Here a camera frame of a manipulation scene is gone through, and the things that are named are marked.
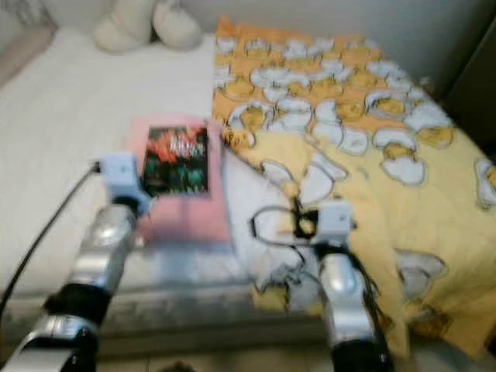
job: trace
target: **black joint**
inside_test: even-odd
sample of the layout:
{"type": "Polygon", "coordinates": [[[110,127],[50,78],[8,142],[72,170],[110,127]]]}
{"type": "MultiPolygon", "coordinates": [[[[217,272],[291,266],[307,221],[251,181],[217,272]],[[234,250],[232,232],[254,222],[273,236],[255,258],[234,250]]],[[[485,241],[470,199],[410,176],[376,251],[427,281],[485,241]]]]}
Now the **black joint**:
{"type": "Polygon", "coordinates": [[[347,341],[332,349],[335,372],[391,372],[393,363],[387,350],[365,340],[347,341]]]}
{"type": "Polygon", "coordinates": [[[64,364],[60,372],[96,372],[95,353],[76,352],[64,364]]]}
{"type": "Polygon", "coordinates": [[[139,202],[134,198],[129,198],[127,196],[119,196],[118,198],[114,198],[112,200],[112,204],[125,205],[126,207],[129,207],[129,209],[131,209],[131,211],[133,211],[133,214],[135,215],[135,217],[138,216],[139,202]]]}
{"type": "Polygon", "coordinates": [[[350,255],[350,252],[346,246],[331,246],[328,243],[316,243],[313,246],[315,255],[319,260],[322,260],[328,254],[346,254],[350,255]]]}
{"type": "Polygon", "coordinates": [[[100,162],[99,161],[95,161],[93,163],[93,171],[95,173],[101,173],[102,172],[102,169],[100,168],[100,162]]]}
{"type": "Polygon", "coordinates": [[[293,229],[294,236],[302,239],[311,239],[315,233],[314,232],[305,232],[300,226],[300,221],[310,221],[314,225],[317,225],[319,220],[319,211],[311,210],[305,213],[300,213],[299,209],[293,211],[293,229]]]}
{"type": "Polygon", "coordinates": [[[88,284],[67,284],[43,306],[49,315],[74,315],[101,325],[112,296],[88,284]]]}

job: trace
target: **white bed sheet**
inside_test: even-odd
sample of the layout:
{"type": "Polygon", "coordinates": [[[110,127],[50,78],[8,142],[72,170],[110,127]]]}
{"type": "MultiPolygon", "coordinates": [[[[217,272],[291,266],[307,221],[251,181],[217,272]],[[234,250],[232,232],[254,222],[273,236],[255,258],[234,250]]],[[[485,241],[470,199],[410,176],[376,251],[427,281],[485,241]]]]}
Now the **white bed sheet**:
{"type": "MultiPolygon", "coordinates": [[[[0,91],[0,288],[89,160],[123,148],[133,117],[211,115],[213,50],[214,38],[206,36],[191,52],[155,44],[112,56],[89,36],[60,29],[50,48],[0,91]]],[[[121,292],[246,283],[258,272],[267,248],[250,237],[247,220],[260,206],[284,199],[230,154],[224,182],[235,248],[136,250],[121,292]]],[[[40,245],[17,297],[64,282],[85,228],[104,203],[95,177],[40,245]]],[[[265,228],[275,230],[275,223],[265,228]]]]}

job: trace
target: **floor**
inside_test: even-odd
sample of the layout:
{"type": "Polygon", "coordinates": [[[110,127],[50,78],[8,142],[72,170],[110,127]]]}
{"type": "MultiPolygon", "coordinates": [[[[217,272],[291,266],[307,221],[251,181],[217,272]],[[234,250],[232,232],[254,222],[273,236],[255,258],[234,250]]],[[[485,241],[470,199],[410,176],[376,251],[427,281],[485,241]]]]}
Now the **floor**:
{"type": "MultiPolygon", "coordinates": [[[[102,360],[98,372],[160,372],[177,360],[197,372],[330,372],[329,352],[322,346],[270,347],[228,353],[194,353],[150,356],[129,360],[102,360]]],[[[396,372],[489,372],[496,370],[490,354],[477,363],[444,343],[419,342],[414,357],[398,362],[396,372]]]]}

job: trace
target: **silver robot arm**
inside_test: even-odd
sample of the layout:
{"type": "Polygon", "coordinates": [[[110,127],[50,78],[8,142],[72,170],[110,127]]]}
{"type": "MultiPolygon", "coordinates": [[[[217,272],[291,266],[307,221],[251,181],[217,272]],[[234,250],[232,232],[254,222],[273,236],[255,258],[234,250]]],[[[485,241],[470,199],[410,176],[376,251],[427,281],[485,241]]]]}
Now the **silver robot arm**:
{"type": "Polygon", "coordinates": [[[99,163],[111,204],[89,226],[66,283],[13,353],[3,372],[94,371],[98,330],[134,246],[136,218],[151,198],[140,187],[136,160],[127,153],[99,163]]]}
{"type": "Polygon", "coordinates": [[[342,199],[319,206],[311,239],[320,263],[323,318],[335,372],[385,372],[393,365],[377,320],[372,288],[350,254],[354,227],[350,204],[342,199]]]}

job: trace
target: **cartoon print blanket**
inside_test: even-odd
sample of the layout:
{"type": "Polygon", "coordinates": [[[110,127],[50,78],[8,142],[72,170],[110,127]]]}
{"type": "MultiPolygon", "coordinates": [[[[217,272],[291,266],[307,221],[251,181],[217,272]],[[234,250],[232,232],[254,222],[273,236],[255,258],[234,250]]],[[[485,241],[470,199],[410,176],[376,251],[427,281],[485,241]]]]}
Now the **cartoon print blanket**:
{"type": "MultiPolygon", "coordinates": [[[[408,354],[411,326],[475,356],[496,323],[494,165],[368,39],[223,19],[216,48],[225,143],[305,207],[351,203],[393,352],[408,354]]],[[[312,254],[267,260],[257,303],[316,311],[312,254]]]]}

